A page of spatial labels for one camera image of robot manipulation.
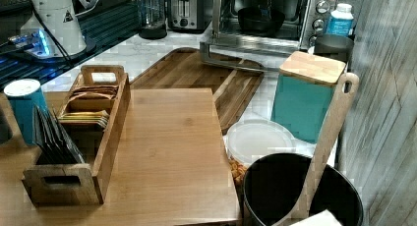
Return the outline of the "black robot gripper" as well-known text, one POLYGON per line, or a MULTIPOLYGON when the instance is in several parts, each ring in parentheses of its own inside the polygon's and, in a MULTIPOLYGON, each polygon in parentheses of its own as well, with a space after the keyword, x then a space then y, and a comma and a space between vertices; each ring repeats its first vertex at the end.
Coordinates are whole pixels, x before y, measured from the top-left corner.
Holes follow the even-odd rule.
POLYGON ((263 20, 270 19, 271 0, 258 0, 258 18, 263 20))

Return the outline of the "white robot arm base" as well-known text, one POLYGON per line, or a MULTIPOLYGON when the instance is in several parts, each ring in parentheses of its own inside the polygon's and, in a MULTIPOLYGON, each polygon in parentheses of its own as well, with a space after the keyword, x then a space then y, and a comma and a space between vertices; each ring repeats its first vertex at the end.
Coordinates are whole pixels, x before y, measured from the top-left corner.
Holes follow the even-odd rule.
POLYGON ((29 0, 30 18, 8 41, 38 60, 72 60, 91 49, 72 0, 29 0))

